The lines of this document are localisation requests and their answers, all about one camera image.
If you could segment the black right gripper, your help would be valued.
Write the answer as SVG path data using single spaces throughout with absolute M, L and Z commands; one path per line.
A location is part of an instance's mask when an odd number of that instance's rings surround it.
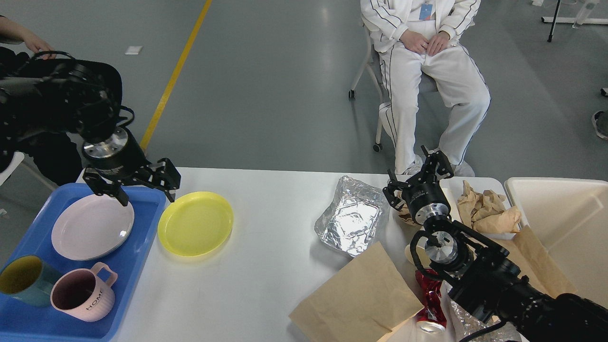
M 450 216 L 450 204 L 439 181 L 455 176 L 455 168 L 441 149 L 429 150 L 424 145 L 421 149 L 426 159 L 416 174 L 419 183 L 408 181 L 408 175 L 396 175 L 388 169 L 389 179 L 383 188 L 387 203 L 397 211 L 408 209 L 418 225 L 423 225 L 430 217 L 445 219 Z

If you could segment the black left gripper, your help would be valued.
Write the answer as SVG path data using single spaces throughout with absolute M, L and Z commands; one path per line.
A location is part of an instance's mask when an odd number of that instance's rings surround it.
M 83 179 L 95 195 L 108 195 L 123 207 L 128 206 L 129 197 L 121 184 L 108 183 L 104 178 L 111 181 L 131 179 L 138 171 L 141 185 L 158 189 L 170 203 L 175 202 L 181 174 L 169 158 L 150 164 L 130 130 L 118 126 L 105 141 L 85 142 L 82 151 L 93 168 L 84 169 Z

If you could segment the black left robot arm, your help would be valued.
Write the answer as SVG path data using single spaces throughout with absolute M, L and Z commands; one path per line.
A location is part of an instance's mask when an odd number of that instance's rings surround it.
M 73 133 L 83 141 L 88 165 L 85 183 L 95 195 L 126 206 L 123 186 L 143 185 L 176 199 L 181 175 L 169 158 L 147 160 L 128 130 L 133 110 L 122 104 L 122 80 L 112 66 L 75 59 L 43 60 L 34 54 L 12 68 L 1 67 L 1 169 L 6 170 L 21 141 L 41 133 Z

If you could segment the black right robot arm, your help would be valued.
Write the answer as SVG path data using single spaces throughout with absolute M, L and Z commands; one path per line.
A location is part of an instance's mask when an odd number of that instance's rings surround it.
M 449 297 L 473 317 L 486 322 L 495 315 L 499 326 L 512 323 L 530 342 L 605 342 L 607 310 L 575 294 L 556 298 L 519 277 L 509 251 L 450 216 L 439 180 L 454 172 L 442 151 L 426 153 L 419 173 L 399 181 L 388 170 L 383 188 L 389 205 L 408 207 L 423 229 L 413 236 L 413 264 L 424 276 L 452 286 Z

